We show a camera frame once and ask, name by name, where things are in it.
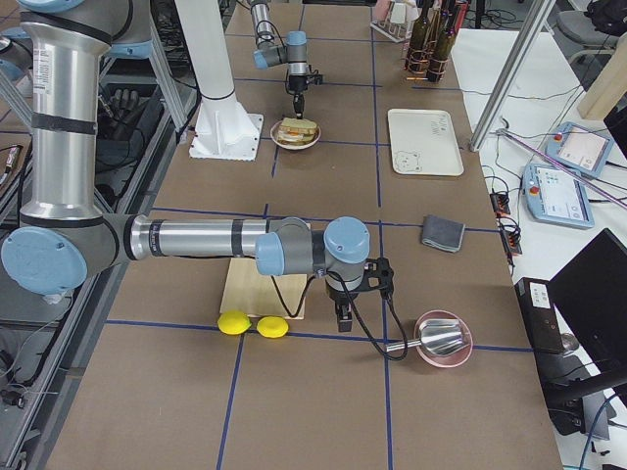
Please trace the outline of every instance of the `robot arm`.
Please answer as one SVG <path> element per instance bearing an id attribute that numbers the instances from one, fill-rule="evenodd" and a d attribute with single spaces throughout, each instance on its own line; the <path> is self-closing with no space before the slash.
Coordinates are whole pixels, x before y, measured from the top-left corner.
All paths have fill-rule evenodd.
<path id="1" fill-rule="evenodd" d="M 2 246 L 5 269 L 20 285 L 42 295 L 63 293 L 121 262 L 175 256 L 255 257 L 259 272 L 269 275 L 329 273 L 327 291 L 345 319 L 357 292 L 380 289 L 368 284 L 374 272 L 368 231 L 351 217 L 312 231 L 296 218 L 167 221 L 102 214 L 93 199 L 99 60 L 112 47 L 142 53 L 150 38 L 148 1 L 20 3 L 26 8 L 22 26 L 33 41 L 33 186 L 21 208 L 23 227 Z M 265 2 L 257 7 L 267 8 Z"/>
<path id="2" fill-rule="evenodd" d="M 257 50 L 253 53 L 258 69 L 267 69 L 279 64 L 287 64 L 285 90 L 294 97 L 294 113 L 296 118 L 303 118 L 305 96 L 311 83 L 322 83 L 322 75 L 307 60 L 307 36 L 304 31 L 290 31 L 285 43 L 275 43 L 275 27 L 269 19 L 269 8 L 266 0 L 249 0 L 253 27 L 257 41 Z"/>

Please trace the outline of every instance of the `utensil handle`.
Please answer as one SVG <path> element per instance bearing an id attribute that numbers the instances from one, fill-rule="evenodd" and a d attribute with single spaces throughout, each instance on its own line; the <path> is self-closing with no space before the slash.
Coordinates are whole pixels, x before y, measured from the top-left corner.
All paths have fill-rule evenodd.
<path id="1" fill-rule="evenodd" d="M 411 340 L 408 341 L 408 348 L 415 348 L 416 346 L 420 346 L 422 342 L 420 340 Z M 402 341 L 400 343 L 390 343 L 385 346 L 385 352 L 391 353 L 392 351 L 399 351 L 405 347 L 405 343 Z"/>

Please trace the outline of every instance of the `lemon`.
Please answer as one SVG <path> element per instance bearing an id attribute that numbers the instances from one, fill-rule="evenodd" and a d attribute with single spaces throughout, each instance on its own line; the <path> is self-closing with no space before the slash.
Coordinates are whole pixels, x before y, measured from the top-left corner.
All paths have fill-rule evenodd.
<path id="1" fill-rule="evenodd" d="M 257 323 L 257 331 L 266 338 L 280 338 L 288 330 L 287 321 L 280 316 L 265 316 Z"/>
<path id="2" fill-rule="evenodd" d="M 219 331 L 226 335 L 241 335 L 251 327 L 251 320 L 240 310 L 229 310 L 217 319 Z"/>

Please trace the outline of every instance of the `office chair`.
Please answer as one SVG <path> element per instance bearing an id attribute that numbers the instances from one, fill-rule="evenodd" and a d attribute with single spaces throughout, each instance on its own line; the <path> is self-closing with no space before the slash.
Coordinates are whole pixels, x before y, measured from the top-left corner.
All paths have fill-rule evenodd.
<path id="1" fill-rule="evenodd" d="M 581 64 L 587 55 L 612 55 L 616 49 L 618 37 L 595 30 L 592 21 L 584 15 L 584 12 L 569 11 L 558 13 L 557 27 L 564 36 L 581 44 L 584 48 L 582 51 L 570 56 L 568 64 L 572 64 L 575 61 Z"/>

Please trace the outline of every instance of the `white tray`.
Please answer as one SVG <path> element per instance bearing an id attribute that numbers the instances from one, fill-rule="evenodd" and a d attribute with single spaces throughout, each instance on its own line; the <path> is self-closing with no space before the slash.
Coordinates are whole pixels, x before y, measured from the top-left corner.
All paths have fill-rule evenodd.
<path id="1" fill-rule="evenodd" d="M 446 111 L 390 110 L 392 168 L 400 174 L 460 176 L 463 163 Z"/>

